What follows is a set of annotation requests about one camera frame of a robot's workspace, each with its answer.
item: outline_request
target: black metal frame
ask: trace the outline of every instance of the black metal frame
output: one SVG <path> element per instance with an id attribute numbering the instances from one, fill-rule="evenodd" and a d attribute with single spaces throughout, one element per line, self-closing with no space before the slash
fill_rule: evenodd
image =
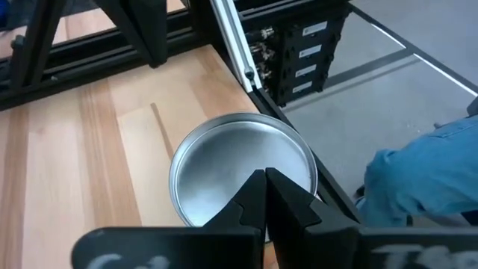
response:
<path id="1" fill-rule="evenodd" d="M 51 1 L 52 3 L 57 3 L 54 10 L 49 10 L 46 7 Z M 0 110 L 41 99 L 147 64 L 140 56 L 138 50 L 130 45 L 129 41 L 117 28 L 51 47 L 53 35 L 58 24 L 58 22 L 55 24 L 55 21 L 60 16 L 57 11 L 62 1 L 64 0 L 40 1 L 43 5 L 40 5 L 41 9 L 37 10 L 37 15 L 34 16 L 31 26 L 28 28 L 29 34 L 27 34 L 27 37 L 25 39 L 19 38 L 13 44 L 17 49 L 14 49 L 11 58 L 0 60 L 0 67 L 2 65 L 8 67 L 9 71 L 14 75 L 10 79 L 5 78 L 2 80 L 0 78 Z M 314 0 L 283 0 L 281 2 L 286 4 L 273 4 L 271 8 L 241 11 L 240 20 L 243 23 L 244 30 L 247 31 L 253 25 L 266 25 L 271 20 L 282 18 L 287 16 L 287 14 L 317 6 Z M 332 76 L 327 81 L 326 87 L 331 87 L 416 54 L 478 93 L 476 85 L 447 68 L 416 46 L 413 46 L 413 44 L 386 28 L 357 7 L 352 5 L 352 9 L 357 15 L 380 27 L 400 41 L 406 46 L 406 49 L 342 74 Z M 45 18 L 48 19 L 48 22 L 45 23 L 43 21 L 43 23 L 40 23 L 40 20 Z M 212 43 L 230 67 L 231 61 L 227 53 L 224 52 L 224 45 L 221 44 L 220 39 L 217 36 L 206 34 L 200 27 L 193 28 L 193 25 L 197 25 L 193 21 L 197 22 L 198 19 L 214 20 L 211 17 L 205 18 L 200 17 L 198 14 L 191 14 L 188 10 L 178 10 L 167 14 L 168 56 L 177 55 Z M 42 33 L 46 33 L 47 38 L 42 39 Z M 35 53 L 40 55 L 36 61 L 30 63 L 26 55 L 33 55 Z M 262 89 L 254 89 L 253 92 L 249 93 L 249 97 L 261 113 L 275 117 L 292 126 L 279 107 Z M 317 156 L 315 156 L 315 159 L 320 174 L 318 194 L 322 200 L 326 204 L 339 209 L 349 218 L 360 220 L 352 201 L 350 201 L 320 159 Z"/>

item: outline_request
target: label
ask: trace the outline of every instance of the label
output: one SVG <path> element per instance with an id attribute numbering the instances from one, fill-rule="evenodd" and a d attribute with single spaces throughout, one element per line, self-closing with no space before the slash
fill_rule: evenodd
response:
<path id="1" fill-rule="evenodd" d="M 299 52 L 299 58 L 307 57 L 309 55 L 313 55 L 314 53 L 318 53 L 321 49 L 322 45 L 317 45 L 308 49 L 304 49 L 303 51 Z"/>
<path id="2" fill-rule="evenodd" d="M 292 89 L 292 93 L 298 93 L 310 87 L 312 87 L 312 81 L 309 81 L 307 83 L 304 83 L 302 85 L 295 87 L 294 89 Z"/>
<path id="3" fill-rule="evenodd" d="M 311 65 L 311 66 L 306 67 L 306 68 L 303 68 L 303 69 L 296 72 L 296 77 L 300 77 L 301 75 L 309 74 L 310 72 L 315 71 L 316 68 L 317 68 L 316 64 Z"/>
<path id="4" fill-rule="evenodd" d="M 327 22 L 321 22 L 317 23 L 316 25 L 305 27 L 304 30 L 302 30 L 302 36 L 304 37 L 308 34 L 317 33 L 325 28 L 327 28 Z"/>

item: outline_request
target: metal bowl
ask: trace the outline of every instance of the metal bowl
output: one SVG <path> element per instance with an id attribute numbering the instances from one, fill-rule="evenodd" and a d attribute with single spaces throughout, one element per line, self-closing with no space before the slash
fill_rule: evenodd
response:
<path id="1" fill-rule="evenodd" d="M 275 167 L 311 194 L 317 167 L 300 135 L 263 114 L 228 114 L 194 129 L 176 151 L 170 194 L 188 226 L 203 226 L 256 169 Z"/>

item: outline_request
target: wooden tabletop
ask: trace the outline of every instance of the wooden tabletop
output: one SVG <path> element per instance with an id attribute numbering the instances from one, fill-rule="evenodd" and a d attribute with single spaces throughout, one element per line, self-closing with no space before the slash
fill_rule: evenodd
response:
<path id="1" fill-rule="evenodd" d="M 62 20 L 83 30 L 60 24 L 57 41 L 113 27 L 100 10 Z M 0 112 L 0 269 L 70 268 L 76 240 L 103 226 L 183 226 L 173 153 L 201 123 L 240 111 L 257 112 L 205 46 Z M 273 247 L 264 265 L 276 268 Z"/>

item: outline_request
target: wood grain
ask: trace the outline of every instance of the wood grain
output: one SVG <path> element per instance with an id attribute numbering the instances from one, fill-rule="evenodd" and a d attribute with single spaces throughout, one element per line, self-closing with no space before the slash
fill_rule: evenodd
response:
<path id="1" fill-rule="evenodd" d="M 0 112 L 0 269 L 68 268 L 101 226 L 183 226 L 169 167 L 212 117 L 256 109 L 212 46 Z"/>

